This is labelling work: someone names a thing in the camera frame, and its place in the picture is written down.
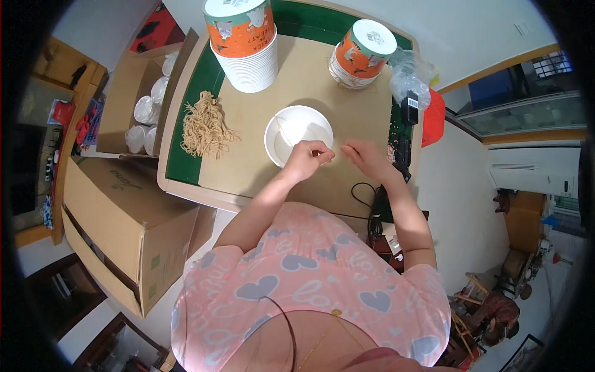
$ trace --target electrical outlet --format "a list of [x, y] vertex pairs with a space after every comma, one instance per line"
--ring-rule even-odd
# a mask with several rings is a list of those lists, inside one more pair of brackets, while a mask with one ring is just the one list
[[516, 30], [521, 36], [525, 36], [531, 33], [531, 29], [525, 20], [519, 20], [513, 23]]

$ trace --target blue basket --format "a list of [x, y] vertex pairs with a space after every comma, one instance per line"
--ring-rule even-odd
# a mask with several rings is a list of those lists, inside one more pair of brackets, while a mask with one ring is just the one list
[[90, 113], [93, 110], [93, 107], [96, 107], [97, 111], [95, 111], [95, 116], [93, 116], [89, 122], [89, 131], [81, 145], [97, 145], [97, 133], [99, 132], [99, 123], [101, 122], [101, 114], [104, 111], [104, 106], [91, 98], [89, 106], [87, 107], [87, 113]]

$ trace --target air conditioner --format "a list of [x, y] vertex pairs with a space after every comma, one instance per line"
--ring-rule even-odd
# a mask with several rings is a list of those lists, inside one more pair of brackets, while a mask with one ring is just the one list
[[493, 149], [490, 174], [501, 189], [578, 198], [580, 153], [569, 147]]

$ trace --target woman's hand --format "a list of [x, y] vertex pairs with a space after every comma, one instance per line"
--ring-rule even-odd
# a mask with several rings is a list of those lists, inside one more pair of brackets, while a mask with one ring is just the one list
[[397, 172], [386, 156], [378, 151], [373, 141], [348, 139], [340, 149], [362, 173], [380, 183], [384, 183], [387, 177]]
[[310, 178], [318, 167], [331, 162], [334, 157], [335, 153], [323, 141], [300, 141], [293, 147], [279, 175], [298, 183]]

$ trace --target green table border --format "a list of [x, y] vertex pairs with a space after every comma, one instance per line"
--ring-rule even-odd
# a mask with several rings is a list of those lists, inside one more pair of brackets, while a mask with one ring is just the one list
[[[350, 29], [352, 24], [361, 18], [346, 14], [338, 10], [320, 7], [302, 2], [271, 0], [273, 16], [280, 35], [301, 37], [322, 43], [337, 45]], [[397, 44], [403, 49], [412, 49], [411, 40], [394, 33]], [[202, 158], [193, 158], [180, 147], [182, 142], [184, 106], [186, 102], [197, 102], [203, 90], [208, 90], [214, 96], [219, 95], [225, 73], [219, 65], [209, 43], [196, 64], [192, 77], [188, 82], [186, 93], [176, 120], [176, 127], [170, 144], [170, 156], [167, 161], [165, 178], [179, 182], [198, 185], [201, 173]], [[403, 135], [405, 128], [400, 122], [399, 105], [393, 99], [390, 117], [391, 125], [389, 141], [394, 141]], [[405, 135], [411, 137], [411, 129]]]

